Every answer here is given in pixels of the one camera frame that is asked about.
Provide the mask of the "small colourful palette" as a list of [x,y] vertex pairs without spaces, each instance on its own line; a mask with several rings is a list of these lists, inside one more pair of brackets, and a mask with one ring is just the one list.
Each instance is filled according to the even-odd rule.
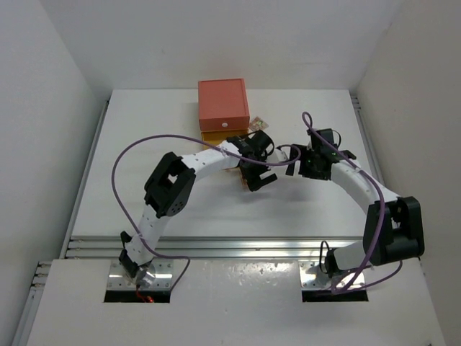
[[258,130],[266,130],[268,127],[269,127],[268,123],[265,122],[260,117],[253,118],[249,123],[249,130],[251,132],[255,132],[255,131],[258,131]]

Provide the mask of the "small square copper palette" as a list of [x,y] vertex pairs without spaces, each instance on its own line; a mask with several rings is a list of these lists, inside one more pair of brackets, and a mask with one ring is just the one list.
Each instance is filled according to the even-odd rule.
[[240,178],[241,178],[241,184],[244,190],[249,191],[249,186],[246,178],[244,177],[244,174],[242,171],[239,172]]

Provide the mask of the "yellow drawer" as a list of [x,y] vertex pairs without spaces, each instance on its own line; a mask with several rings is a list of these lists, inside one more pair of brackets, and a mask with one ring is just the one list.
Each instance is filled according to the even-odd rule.
[[249,134],[248,128],[242,130],[220,130],[213,132],[201,132],[202,141],[213,146],[219,145],[228,137],[245,136],[247,134]]

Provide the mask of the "orange drawer organizer box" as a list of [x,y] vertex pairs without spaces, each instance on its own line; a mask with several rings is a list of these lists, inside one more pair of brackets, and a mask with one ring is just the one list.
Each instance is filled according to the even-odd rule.
[[250,112],[244,79],[199,81],[198,114],[202,132],[248,128]]

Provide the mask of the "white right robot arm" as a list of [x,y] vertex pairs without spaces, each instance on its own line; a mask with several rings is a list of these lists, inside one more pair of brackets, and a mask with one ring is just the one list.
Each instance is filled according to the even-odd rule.
[[290,150],[290,176],[331,181],[341,187],[364,211],[366,221],[361,241],[330,249],[323,261],[329,277],[350,270],[381,266],[418,258],[425,252],[420,202],[402,197],[380,184],[362,169],[356,156],[339,150],[331,129],[311,133],[307,146],[296,144]]

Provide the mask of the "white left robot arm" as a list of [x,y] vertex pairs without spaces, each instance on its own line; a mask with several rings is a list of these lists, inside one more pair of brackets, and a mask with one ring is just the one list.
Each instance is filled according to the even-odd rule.
[[237,168],[246,186],[254,192],[277,179],[264,177],[277,159],[286,159],[262,130],[244,136],[232,136],[216,146],[195,154],[163,155],[147,179],[143,215],[135,225],[135,235],[121,233],[123,250],[119,261],[128,277],[136,279],[157,254],[154,249],[171,218],[185,208],[194,183],[216,172]]

